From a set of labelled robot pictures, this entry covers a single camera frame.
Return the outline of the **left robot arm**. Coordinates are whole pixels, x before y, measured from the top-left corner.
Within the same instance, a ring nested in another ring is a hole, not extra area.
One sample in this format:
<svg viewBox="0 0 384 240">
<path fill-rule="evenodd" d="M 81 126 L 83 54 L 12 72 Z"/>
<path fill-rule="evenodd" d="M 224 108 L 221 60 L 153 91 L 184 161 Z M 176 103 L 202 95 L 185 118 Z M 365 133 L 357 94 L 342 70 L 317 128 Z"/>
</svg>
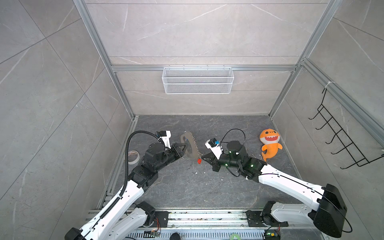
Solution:
<svg viewBox="0 0 384 240">
<path fill-rule="evenodd" d="M 190 146 L 188 143 L 174 143 L 170 147 L 161 143 L 151 144 L 141 158 L 141 163 L 132 170 L 127 182 L 111 201 L 80 229 L 71 228 L 65 239 L 122 240 L 137 228 L 150 226 L 156 210 L 148 203 L 138 204 L 128 216 L 125 213 L 157 180 L 159 171 L 182 158 Z"/>
</svg>

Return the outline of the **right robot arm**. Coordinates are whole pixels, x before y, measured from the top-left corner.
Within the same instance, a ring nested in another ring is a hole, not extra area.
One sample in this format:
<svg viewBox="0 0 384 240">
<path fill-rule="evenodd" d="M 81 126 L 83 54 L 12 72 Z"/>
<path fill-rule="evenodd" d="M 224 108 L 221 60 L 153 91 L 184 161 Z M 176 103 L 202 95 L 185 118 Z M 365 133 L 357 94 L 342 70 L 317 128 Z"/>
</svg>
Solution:
<svg viewBox="0 0 384 240">
<path fill-rule="evenodd" d="M 201 158 L 212 166 L 214 172 L 222 167 L 237 169 L 236 177 L 268 185 L 300 201 L 300 204 L 269 201 L 261 214 L 266 225 L 278 227 L 288 222 L 313 224 L 333 238 L 340 238 L 344 233 L 348 210 L 337 187 L 311 184 L 281 172 L 263 160 L 250 157 L 239 141 L 228 142 L 227 153 L 215 138 L 207 140 L 205 145 L 210 153 Z"/>
</svg>

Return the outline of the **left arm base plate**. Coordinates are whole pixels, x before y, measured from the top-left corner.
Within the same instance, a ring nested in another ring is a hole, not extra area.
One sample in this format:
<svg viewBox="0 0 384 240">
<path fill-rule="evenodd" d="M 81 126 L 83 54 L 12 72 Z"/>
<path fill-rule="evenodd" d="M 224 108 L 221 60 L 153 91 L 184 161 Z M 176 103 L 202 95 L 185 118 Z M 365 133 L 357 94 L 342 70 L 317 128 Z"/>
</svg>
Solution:
<svg viewBox="0 0 384 240">
<path fill-rule="evenodd" d="M 147 219 L 143 224 L 143 227 L 150 228 L 166 228 L 169 221 L 169 212 L 167 211 L 156 211 L 146 213 Z"/>
</svg>

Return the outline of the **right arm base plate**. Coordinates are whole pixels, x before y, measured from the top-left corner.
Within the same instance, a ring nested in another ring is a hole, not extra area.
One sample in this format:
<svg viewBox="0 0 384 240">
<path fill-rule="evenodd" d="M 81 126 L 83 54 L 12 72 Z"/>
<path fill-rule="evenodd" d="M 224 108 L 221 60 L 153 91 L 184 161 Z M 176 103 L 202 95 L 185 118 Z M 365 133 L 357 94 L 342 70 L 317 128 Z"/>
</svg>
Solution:
<svg viewBox="0 0 384 240">
<path fill-rule="evenodd" d="M 262 211 L 245 212 L 249 227 L 288 227 L 288 222 L 278 222 L 271 214 L 265 214 Z"/>
</svg>

